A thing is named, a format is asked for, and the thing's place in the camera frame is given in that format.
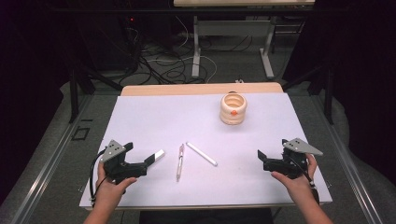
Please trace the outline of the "aluminium floor rail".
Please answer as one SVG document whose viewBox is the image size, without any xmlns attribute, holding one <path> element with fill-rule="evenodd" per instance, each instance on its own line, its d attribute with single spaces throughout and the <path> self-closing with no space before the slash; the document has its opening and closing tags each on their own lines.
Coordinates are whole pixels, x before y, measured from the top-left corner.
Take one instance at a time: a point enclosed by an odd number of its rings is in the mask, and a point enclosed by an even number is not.
<svg viewBox="0 0 396 224">
<path fill-rule="evenodd" d="M 2 206 L 3 224 L 81 224 L 79 206 L 101 131 L 92 112 L 93 96 L 83 96 L 80 113 L 69 121 L 64 101 L 20 180 Z"/>
<path fill-rule="evenodd" d="M 372 199 L 361 181 L 359 171 L 350 157 L 346 145 L 343 143 L 342 139 L 338 135 L 335 127 L 330 124 L 329 120 L 324 115 L 324 109 L 320 98 L 316 95 L 311 96 L 311 101 L 315 106 L 321 120 L 324 122 L 326 129 L 330 134 L 330 138 L 334 143 L 334 151 L 337 159 L 340 161 L 341 166 L 346 174 L 346 178 L 349 182 L 352 191 L 361 207 L 363 214 L 366 217 L 368 224 L 383 224 L 383 220 L 376 211 L 375 205 Z"/>
</svg>

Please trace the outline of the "black metal stand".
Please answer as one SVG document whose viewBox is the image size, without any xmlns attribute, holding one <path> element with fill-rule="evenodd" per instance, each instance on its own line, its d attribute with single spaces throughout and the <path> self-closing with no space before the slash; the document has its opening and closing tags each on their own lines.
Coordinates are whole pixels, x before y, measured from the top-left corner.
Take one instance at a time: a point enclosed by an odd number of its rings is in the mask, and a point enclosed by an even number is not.
<svg viewBox="0 0 396 224">
<path fill-rule="evenodd" d="M 123 87 L 111 79 L 101 75 L 90 67 L 77 63 L 68 70 L 70 84 L 71 117 L 69 122 L 73 123 L 79 114 L 78 89 L 82 89 L 85 94 L 94 94 L 96 88 L 92 84 L 92 79 L 99 80 L 116 91 L 121 91 Z"/>
<path fill-rule="evenodd" d="M 334 72 L 332 67 L 323 63 L 320 64 L 309 72 L 298 76 L 292 81 L 288 81 L 282 85 L 282 90 L 286 91 L 291 87 L 307 81 L 309 78 L 313 78 L 314 81 L 308 86 L 308 93 L 310 95 L 319 95 L 321 90 L 324 90 L 324 103 L 323 103 L 323 114 L 330 124 L 333 124 L 332 120 L 332 94 L 333 94 L 333 80 Z"/>
</svg>

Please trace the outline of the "cream ribbed pen holder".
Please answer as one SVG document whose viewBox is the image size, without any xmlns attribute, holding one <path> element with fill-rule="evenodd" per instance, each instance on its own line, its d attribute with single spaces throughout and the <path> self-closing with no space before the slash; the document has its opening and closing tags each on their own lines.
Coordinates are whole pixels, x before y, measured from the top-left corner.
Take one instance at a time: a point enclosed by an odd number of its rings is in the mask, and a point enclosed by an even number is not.
<svg viewBox="0 0 396 224">
<path fill-rule="evenodd" d="M 220 119 L 228 125 L 238 125 L 245 119 L 248 101 L 236 92 L 229 92 L 220 101 Z"/>
</svg>

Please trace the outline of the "person's left hand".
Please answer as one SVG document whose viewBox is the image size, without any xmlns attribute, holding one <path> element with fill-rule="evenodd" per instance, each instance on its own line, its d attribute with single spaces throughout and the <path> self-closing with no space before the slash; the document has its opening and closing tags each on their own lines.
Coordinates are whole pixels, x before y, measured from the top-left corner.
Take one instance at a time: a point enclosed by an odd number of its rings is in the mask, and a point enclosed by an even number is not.
<svg viewBox="0 0 396 224">
<path fill-rule="evenodd" d="M 136 177 L 123 179 L 119 184 L 114 184 L 108 179 L 102 163 L 98 164 L 98 181 L 96 183 L 96 201 L 95 205 L 115 205 L 120 202 L 124 191 L 137 181 Z"/>
</svg>

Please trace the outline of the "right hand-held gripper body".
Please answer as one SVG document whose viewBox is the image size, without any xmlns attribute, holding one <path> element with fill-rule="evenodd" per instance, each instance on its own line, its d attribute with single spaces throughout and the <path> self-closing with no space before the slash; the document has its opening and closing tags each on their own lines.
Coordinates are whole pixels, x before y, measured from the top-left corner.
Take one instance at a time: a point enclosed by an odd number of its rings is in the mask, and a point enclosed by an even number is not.
<svg viewBox="0 0 396 224">
<path fill-rule="evenodd" d="M 307 173 L 306 154 L 322 156 L 323 152 L 309 145 L 300 138 L 288 140 L 283 147 L 281 159 L 271 159 L 263 162 L 263 170 L 268 172 L 278 172 L 290 179 L 295 179 L 304 175 L 309 178 Z"/>
</svg>

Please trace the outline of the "dark computer tower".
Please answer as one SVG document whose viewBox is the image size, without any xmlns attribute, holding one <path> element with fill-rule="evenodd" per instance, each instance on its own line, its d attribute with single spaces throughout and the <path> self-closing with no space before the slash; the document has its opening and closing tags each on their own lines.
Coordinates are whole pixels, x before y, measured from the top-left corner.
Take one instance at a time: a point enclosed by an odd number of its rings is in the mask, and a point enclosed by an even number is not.
<svg viewBox="0 0 396 224">
<path fill-rule="evenodd" d="M 135 31 L 129 39 L 130 28 L 120 17 L 86 15 L 77 17 L 76 22 L 96 70 L 137 68 L 137 56 L 131 52 Z"/>
</svg>

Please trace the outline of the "white pen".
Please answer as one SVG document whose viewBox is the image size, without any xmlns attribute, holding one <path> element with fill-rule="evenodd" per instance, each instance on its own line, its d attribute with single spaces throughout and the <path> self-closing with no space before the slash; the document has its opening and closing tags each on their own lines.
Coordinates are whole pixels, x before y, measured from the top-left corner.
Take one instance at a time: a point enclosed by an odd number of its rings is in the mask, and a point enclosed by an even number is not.
<svg viewBox="0 0 396 224">
<path fill-rule="evenodd" d="M 208 155 L 206 155 L 201 149 L 199 149 L 198 147 L 196 147 L 194 144 L 192 144 L 191 142 L 186 142 L 186 145 L 192 149 L 194 152 L 196 152 L 198 155 L 200 155 L 202 158 L 204 158 L 206 161 L 208 161 L 209 163 L 211 163 L 213 166 L 218 166 L 218 163 L 213 160 L 212 158 L 210 158 Z"/>
</svg>

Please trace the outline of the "white-framed desk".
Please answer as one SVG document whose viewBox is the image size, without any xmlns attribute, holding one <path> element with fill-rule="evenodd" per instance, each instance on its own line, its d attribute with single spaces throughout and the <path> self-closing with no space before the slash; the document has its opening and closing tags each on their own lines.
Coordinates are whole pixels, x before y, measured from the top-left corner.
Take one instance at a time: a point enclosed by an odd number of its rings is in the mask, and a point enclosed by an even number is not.
<svg viewBox="0 0 396 224">
<path fill-rule="evenodd" d="M 191 7 L 192 9 L 300 9 L 301 6 L 313 6 L 316 0 L 174 0 L 175 7 Z M 265 37 L 264 47 L 260 49 L 264 73 L 267 78 L 275 77 L 269 60 L 269 51 L 275 35 L 277 16 L 269 16 L 265 21 L 244 19 L 243 21 L 204 21 L 193 17 L 194 55 L 191 75 L 198 77 L 200 73 L 201 36 L 214 35 L 247 35 Z"/>
</svg>

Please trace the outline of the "person's right hand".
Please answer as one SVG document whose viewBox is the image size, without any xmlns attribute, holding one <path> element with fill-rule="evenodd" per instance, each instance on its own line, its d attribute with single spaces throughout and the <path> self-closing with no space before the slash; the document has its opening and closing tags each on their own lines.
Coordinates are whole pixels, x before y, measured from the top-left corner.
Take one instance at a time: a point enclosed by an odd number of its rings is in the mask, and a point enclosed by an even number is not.
<svg viewBox="0 0 396 224">
<path fill-rule="evenodd" d="M 311 154 L 306 154 L 305 156 L 307 158 L 307 173 L 309 179 L 304 175 L 295 179 L 290 179 L 278 172 L 272 172 L 271 176 L 284 185 L 296 205 L 307 205 L 309 203 L 318 205 L 317 199 L 310 186 L 310 182 L 314 179 L 317 162 Z"/>
</svg>

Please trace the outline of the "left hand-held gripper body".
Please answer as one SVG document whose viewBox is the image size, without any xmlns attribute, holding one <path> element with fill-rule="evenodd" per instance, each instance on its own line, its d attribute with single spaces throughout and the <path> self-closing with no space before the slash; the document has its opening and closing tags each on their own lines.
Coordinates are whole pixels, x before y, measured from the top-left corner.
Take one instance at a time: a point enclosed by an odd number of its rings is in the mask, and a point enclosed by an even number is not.
<svg viewBox="0 0 396 224">
<path fill-rule="evenodd" d="M 147 174 L 148 167 L 144 162 L 129 163 L 125 160 L 126 151 L 123 145 L 111 140 L 106 146 L 100 162 L 104 165 L 106 176 L 116 184 L 129 177 L 140 177 Z"/>
</svg>

